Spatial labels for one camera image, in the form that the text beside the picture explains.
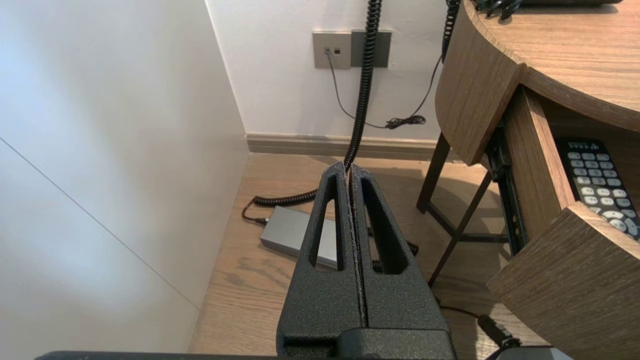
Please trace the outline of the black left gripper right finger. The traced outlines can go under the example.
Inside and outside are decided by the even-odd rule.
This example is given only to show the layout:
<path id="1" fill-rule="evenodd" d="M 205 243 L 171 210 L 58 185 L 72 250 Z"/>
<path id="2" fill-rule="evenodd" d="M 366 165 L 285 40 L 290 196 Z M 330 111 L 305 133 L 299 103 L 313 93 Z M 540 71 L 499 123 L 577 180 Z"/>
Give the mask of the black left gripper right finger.
<path id="1" fill-rule="evenodd" d="M 357 165 L 349 173 L 366 326 L 448 332 L 450 326 L 374 175 Z"/>

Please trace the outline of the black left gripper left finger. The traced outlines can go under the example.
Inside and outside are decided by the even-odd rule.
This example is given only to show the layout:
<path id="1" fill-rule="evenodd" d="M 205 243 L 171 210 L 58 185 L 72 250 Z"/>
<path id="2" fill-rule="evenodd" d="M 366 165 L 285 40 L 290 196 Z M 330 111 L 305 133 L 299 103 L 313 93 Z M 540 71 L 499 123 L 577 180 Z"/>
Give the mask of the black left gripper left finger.
<path id="1" fill-rule="evenodd" d="M 366 323 L 361 261 L 343 162 L 322 174 L 281 315 L 279 338 L 336 338 Z M 338 269 L 316 268 L 327 205 L 333 203 Z"/>

